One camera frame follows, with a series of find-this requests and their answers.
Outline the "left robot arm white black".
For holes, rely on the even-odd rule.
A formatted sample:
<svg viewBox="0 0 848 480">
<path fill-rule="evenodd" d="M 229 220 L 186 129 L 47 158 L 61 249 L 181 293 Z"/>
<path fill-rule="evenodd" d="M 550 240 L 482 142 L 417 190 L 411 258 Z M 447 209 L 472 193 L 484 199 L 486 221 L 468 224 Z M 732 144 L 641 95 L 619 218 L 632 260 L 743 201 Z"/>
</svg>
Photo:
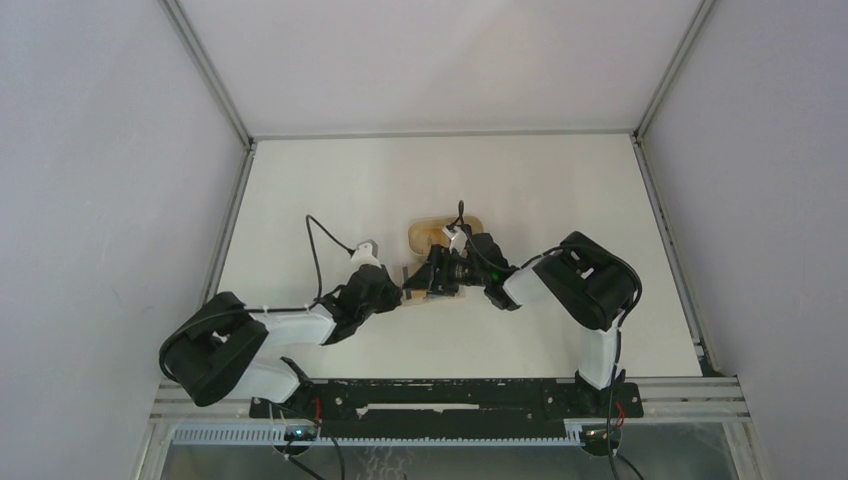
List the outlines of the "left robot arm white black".
<svg viewBox="0 0 848 480">
<path fill-rule="evenodd" d="M 219 293 L 163 342 L 159 367 L 198 407 L 245 395 L 298 417 L 313 401 L 307 377 L 293 361 L 272 360 L 267 353 L 339 343 L 371 316 L 399 307 L 401 299 L 388 270 L 369 264 L 306 308 L 249 309 L 234 293 Z"/>
</svg>

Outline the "beige oval tray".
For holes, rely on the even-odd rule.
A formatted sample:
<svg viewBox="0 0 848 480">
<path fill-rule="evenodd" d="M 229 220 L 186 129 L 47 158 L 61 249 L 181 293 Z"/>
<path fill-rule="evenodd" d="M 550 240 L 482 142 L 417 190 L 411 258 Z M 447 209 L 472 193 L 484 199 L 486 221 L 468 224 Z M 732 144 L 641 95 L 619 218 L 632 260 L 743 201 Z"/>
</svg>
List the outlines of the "beige oval tray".
<svg viewBox="0 0 848 480">
<path fill-rule="evenodd" d="M 417 260 L 425 260 L 432 245 L 453 248 L 451 237 L 445 234 L 444 229 L 455 220 L 455 216 L 441 216 L 414 221 L 407 232 L 409 250 L 413 257 Z M 464 221 L 470 226 L 472 234 L 482 233 L 485 230 L 482 221 L 474 215 L 466 216 Z M 454 243 L 457 245 L 454 250 L 461 253 L 465 248 L 465 240 Z"/>
</svg>

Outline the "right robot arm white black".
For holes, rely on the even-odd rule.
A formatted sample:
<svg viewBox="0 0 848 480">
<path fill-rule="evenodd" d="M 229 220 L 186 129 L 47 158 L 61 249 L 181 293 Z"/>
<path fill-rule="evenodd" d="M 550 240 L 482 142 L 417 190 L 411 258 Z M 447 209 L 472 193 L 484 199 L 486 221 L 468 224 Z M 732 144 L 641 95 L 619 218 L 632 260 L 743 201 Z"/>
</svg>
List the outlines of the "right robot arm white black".
<svg viewBox="0 0 848 480">
<path fill-rule="evenodd" d="M 520 266 L 511 264 L 489 233 L 468 236 L 460 248 L 433 245 L 404 290 L 453 297 L 480 287 L 498 309 L 515 311 L 554 298 L 581 328 L 582 358 L 575 378 L 579 406 L 605 415 L 618 400 L 620 327 L 643 293 L 640 277 L 624 260 L 580 231 Z"/>
</svg>

